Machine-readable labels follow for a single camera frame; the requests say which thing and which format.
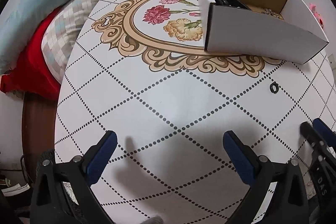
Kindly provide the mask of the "white cardboard box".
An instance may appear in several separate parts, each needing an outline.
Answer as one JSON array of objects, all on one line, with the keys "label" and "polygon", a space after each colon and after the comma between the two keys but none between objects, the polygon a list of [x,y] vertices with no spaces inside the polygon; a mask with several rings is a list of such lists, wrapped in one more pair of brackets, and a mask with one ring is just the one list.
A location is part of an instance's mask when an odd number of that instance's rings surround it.
[{"label": "white cardboard box", "polygon": [[239,0],[250,10],[198,0],[204,49],[304,64],[329,43],[303,0]]}]

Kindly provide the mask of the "red blanket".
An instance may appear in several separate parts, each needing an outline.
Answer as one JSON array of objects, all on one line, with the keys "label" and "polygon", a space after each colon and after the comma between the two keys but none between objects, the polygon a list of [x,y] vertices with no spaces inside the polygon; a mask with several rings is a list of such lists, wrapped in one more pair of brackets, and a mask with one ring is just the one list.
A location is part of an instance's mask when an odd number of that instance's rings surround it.
[{"label": "red blanket", "polygon": [[52,11],[38,25],[25,49],[20,53],[17,66],[1,77],[1,92],[29,92],[55,101],[59,97],[60,83],[51,74],[42,54],[42,38],[60,7]]}]

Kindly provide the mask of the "grey checkered pillow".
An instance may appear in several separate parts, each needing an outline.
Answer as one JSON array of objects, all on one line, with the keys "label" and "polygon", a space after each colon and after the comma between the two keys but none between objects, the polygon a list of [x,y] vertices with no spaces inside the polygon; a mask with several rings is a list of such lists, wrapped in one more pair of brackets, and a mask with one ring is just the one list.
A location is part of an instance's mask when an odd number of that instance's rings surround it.
[{"label": "grey checkered pillow", "polygon": [[61,83],[84,23],[99,0],[70,0],[56,14],[42,39],[42,54],[52,77]]}]

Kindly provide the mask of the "black smart band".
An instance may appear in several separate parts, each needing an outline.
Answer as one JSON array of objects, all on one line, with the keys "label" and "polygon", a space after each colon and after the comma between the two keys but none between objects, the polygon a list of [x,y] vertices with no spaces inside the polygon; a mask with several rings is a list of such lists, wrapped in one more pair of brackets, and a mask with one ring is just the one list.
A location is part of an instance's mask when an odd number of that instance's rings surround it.
[{"label": "black smart band", "polygon": [[234,7],[237,9],[250,10],[250,8],[239,0],[215,0],[218,6]]}]

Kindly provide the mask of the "diamond-pattern floral tablecloth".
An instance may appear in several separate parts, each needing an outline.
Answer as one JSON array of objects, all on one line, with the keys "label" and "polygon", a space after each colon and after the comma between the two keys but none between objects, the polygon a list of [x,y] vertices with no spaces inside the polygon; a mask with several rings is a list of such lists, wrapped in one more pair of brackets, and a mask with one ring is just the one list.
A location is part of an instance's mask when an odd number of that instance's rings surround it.
[{"label": "diamond-pattern floral tablecloth", "polygon": [[248,190],[222,145],[232,130],[258,155],[298,162],[299,133],[335,128],[326,53],[305,65],[203,51],[198,0],[100,0],[66,67],[55,157],[86,153],[108,130],[118,145],[92,191],[115,223],[224,223]]}]

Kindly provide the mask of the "pink plush toy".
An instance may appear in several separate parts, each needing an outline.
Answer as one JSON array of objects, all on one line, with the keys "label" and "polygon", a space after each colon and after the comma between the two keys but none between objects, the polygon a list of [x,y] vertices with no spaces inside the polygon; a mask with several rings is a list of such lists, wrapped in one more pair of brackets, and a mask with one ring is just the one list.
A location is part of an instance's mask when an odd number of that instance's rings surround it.
[{"label": "pink plush toy", "polygon": [[314,15],[314,17],[316,18],[316,20],[318,21],[319,25],[321,26],[321,28],[324,28],[324,22],[323,22],[323,18],[322,16],[317,12],[317,7],[314,4],[310,4],[309,5],[309,9],[311,10],[312,14]]}]

